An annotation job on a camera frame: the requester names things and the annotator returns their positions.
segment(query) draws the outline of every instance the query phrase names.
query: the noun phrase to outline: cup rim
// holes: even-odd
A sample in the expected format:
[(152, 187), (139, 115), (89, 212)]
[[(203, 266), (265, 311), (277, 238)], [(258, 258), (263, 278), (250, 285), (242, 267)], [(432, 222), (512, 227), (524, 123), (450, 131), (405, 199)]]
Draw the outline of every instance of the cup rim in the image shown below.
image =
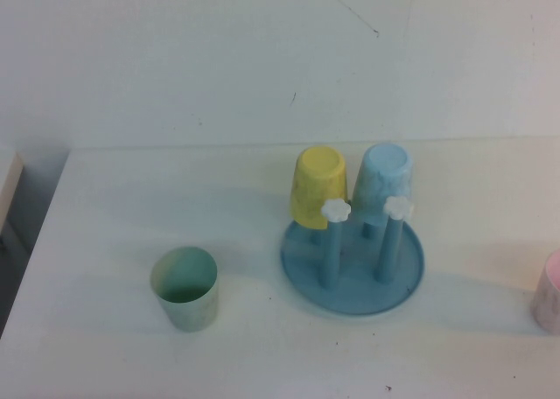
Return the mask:
[(376, 144), (372, 145), (371, 147), (369, 147), (366, 150), (366, 152), (364, 153), (364, 160), (366, 159), (369, 163), (372, 164), (373, 160), (370, 157), (371, 151), (373, 151), (375, 148), (380, 148), (380, 147), (383, 147), (383, 146), (396, 147), (399, 150), (401, 150), (404, 153), (404, 155), (406, 156), (406, 161), (404, 162), (403, 165), (400, 165), (397, 168), (392, 169), (392, 170), (383, 171), (384, 175), (391, 176), (391, 177), (396, 177), (396, 176), (399, 176), (400, 174), (402, 174), (407, 169), (412, 167), (412, 165), (413, 165), (412, 156), (409, 154), (409, 152), (404, 147), (399, 145), (398, 143), (391, 143), (390, 141), (386, 141), (386, 142), (383, 142), (383, 143), (376, 143)]
[[(167, 298), (164, 298), (159, 294), (158, 290), (155, 287), (155, 281), (154, 281), (155, 271), (156, 271), (156, 268), (158, 267), (158, 265), (163, 263), (164, 260), (169, 260), (169, 258), (171, 256), (176, 255), (177, 253), (181, 252), (182, 250), (197, 251), (197, 252), (202, 253), (203, 255), (207, 256), (207, 258), (209, 258), (211, 260), (211, 263), (213, 265), (214, 276), (213, 276), (212, 285), (210, 285), (210, 287), (206, 290), (206, 292), (203, 295), (195, 298), (194, 300), (183, 301), (183, 302), (175, 302), (175, 301), (170, 301)], [(184, 259), (187, 260), (188, 257), (181, 257), (181, 260), (184, 260)], [(157, 259), (157, 261), (152, 266), (151, 272), (150, 272), (150, 287), (151, 287), (151, 290), (153, 291), (153, 293), (156, 295), (156, 297), (158, 299), (160, 299), (162, 301), (165, 301), (166, 303), (169, 303), (171, 305), (191, 305), (193, 303), (196, 303), (196, 302), (200, 301), (202, 298), (208, 296), (208, 294), (215, 288), (217, 282), (218, 282), (218, 264), (216, 263), (216, 260), (206, 250), (204, 250), (203, 248), (199, 248), (197, 246), (182, 246), (182, 247), (174, 248), (172, 250), (167, 251), (159, 259)]]
[[(328, 150), (334, 151), (339, 158), (339, 163), (332, 170), (327, 172), (321, 172), (321, 173), (317, 173), (317, 171), (314, 171), (313, 169), (308, 167), (307, 164), (305, 164), (303, 161), (303, 156), (307, 151), (317, 149), (317, 148), (327, 148)], [(319, 144), (319, 145), (312, 145), (311, 147), (307, 147), (305, 150), (299, 153), (299, 156), (297, 157), (296, 170), (300, 169), (300, 171), (304, 172), (309, 178), (323, 180), (323, 179), (329, 179), (332, 176), (338, 176), (342, 173), (346, 175), (346, 167), (347, 167), (347, 162), (344, 159), (344, 155), (339, 150), (331, 147), (330, 145)]]

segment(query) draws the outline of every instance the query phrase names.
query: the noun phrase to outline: light blue cup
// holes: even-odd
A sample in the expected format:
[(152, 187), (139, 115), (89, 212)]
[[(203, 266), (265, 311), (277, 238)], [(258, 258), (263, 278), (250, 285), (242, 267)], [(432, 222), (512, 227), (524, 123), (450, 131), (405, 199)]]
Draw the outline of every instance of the light blue cup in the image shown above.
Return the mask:
[(385, 226), (388, 217), (383, 207), (387, 197), (410, 198), (411, 179), (412, 157), (403, 147), (378, 143), (368, 148), (353, 190), (353, 216), (372, 226)]
[(202, 248), (176, 248), (154, 265), (150, 284), (169, 320), (195, 332), (210, 325), (218, 308), (218, 267)]

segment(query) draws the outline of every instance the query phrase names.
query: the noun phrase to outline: pink cup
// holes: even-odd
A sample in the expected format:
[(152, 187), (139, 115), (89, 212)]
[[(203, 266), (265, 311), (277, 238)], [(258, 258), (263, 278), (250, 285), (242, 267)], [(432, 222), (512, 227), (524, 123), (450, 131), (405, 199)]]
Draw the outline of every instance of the pink cup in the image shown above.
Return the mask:
[(560, 250), (547, 259), (531, 303), (536, 322), (553, 335), (560, 335)]

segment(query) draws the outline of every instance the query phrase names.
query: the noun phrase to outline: upside-down cup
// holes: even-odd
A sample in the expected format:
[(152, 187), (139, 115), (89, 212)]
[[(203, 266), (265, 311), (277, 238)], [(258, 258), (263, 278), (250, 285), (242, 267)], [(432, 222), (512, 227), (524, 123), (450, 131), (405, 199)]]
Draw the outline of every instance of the upside-down cup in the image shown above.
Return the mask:
[(347, 166), (340, 152), (314, 146), (297, 158), (291, 187), (290, 213), (300, 226), (324, 230), (327, 220), (321, 213), (326, 200), (347, 200)]
[(550, 255), (544, 264), (531, 312), (542, 329), (560, 335), (560, 250)]
[(384, 226), (385, 202), (389, 196), (410, 198), (412, 157), (394, 143), (378, 143), (367, 149), (361, 160), (353, 190), (352, 214), (361, 221)]

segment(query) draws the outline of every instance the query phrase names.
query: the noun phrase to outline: green cup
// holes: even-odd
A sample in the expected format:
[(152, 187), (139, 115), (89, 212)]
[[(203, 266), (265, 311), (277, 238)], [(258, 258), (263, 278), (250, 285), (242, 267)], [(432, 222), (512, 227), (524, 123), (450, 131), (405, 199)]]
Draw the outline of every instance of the green cup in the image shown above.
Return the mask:
[(218, 267), (202, 248), (176, 248), (151, 270), (150, 284), (169, 320), (181, 331), (210, 325), (218, 310)]

